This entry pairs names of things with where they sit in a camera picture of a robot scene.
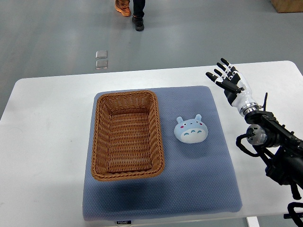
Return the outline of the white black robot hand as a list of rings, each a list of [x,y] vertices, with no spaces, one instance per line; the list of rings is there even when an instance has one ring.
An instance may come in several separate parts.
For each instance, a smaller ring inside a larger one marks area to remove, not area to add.
[[[252,90],[242,73],[226,59],[221,58],[217,63],[218,69],[213,73],[207,72],[206,76],[217,86],[224,90],[228,103],[237,108],[240,115],[260,109],[252,97]]]

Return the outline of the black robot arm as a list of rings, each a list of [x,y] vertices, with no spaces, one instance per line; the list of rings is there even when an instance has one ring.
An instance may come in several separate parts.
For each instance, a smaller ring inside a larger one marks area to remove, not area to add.
[[[249,127],[237,137],[236,146],[251,157],[260,157],[266,164],[266,176],[279,185],[291,187],[294,201],[288,204],[284,218],[301,227],[303,214],[295,209],[303,206],[299,201],[299,189],[303,187],[303,141],[281,125],[272,112],[266,111],[266,105],[247,103],[240,113]]]

